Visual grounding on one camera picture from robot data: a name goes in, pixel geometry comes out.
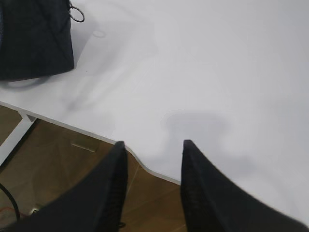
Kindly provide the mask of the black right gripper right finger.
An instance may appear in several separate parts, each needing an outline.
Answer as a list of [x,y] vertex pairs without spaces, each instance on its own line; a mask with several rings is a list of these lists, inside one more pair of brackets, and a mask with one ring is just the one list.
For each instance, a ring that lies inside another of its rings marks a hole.
[[189,232],[307,232],[221,173],[191,141],[183,143],[181,201]]

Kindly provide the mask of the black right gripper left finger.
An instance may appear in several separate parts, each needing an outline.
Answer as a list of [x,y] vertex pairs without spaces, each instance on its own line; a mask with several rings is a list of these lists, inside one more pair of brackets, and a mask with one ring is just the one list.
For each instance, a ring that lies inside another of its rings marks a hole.
[[14,225],[16,232],[117,232],[128,179],[124,142],[76,186]]

